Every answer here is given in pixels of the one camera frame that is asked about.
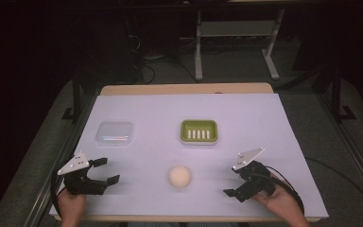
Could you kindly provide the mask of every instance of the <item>green tray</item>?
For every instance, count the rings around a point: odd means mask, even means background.
[[[181,141],[187,145],[213,145],[217,140],[217,125],[213,120],[184,120]]]

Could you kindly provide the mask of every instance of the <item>human hand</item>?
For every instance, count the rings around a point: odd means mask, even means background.
[[[305,219],[296,200],[280,185],[275,184],[275,191],[271,196],[256,194],[252,198],[264,205],[273,214],[282,218],[291,227],[311,226]]]
[[[66,188],[58,195],[61,227],[76,227],[85,210],[86,195],[72,195]]]

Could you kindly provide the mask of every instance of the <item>ball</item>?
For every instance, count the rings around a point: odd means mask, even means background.
[[[186,166],[174,166],[169,171],[169,181],[174,187],[186,187],[190,180],[190,170]]]

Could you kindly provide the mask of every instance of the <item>floor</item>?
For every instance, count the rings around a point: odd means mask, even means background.
[[[292,71],[300,40],[278,42],[272,54],[281,79],[274,81],[268,74],[261,55],[266,40],[247,40],[244,46],[219,46],[203,51],[202,83],[268,82],[272,87],[283,85],[304,72]],[[194,53],[184,51],[180,61],[164,57],[149,61],[142,68],[144,79],[152,84],[195,83]],[[363,158],[363,103],[353,85],[342,81],[341,104],[349,106],[356,120],[337,123],[329,112],[330,91],[323,95],[311,90],[311,78],[280,95],[291,127],[324,200],[329,218],[313,226],[363,226],[363,178],[352,151]],[[93,96],[83,97],[83,114],[77,124],[63,120],[65,110],[72,107],[72,83],[63,87],[43,122],[34,142],[13,178],[0,204],[0,226],[60,226],[47,214],[50,209],[46,191],[53,163],[61,152],[77,142],[75,135],[94,103]],[[80,226],[117,226],[118,223],[82,222]],[[250,226],[286,226],[283,223],[250,223]]]

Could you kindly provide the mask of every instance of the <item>white tabletop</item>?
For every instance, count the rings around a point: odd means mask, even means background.
[[[185,119],[215,120],[218,140],[211,146],[188,146],[180,139]],[[124,147],[102,146],[95,140],[105,121],[133,124]],[[223,189],[244,181],[232,172],[237,153],[265,151],[255,160],[278,169],[302,197],[310,219],[328,216],[298,141],[275,94],[200,94],[99,96],[78,143],[88,159],[108,158],[89,177],[106,180],[120,174],[118,184],[103,196],[88,196],[85,217],[111,220],[267,221],[275,217],[257,202],[239,202]],[[167,173],[187,166],[192,181],[173,187]]]

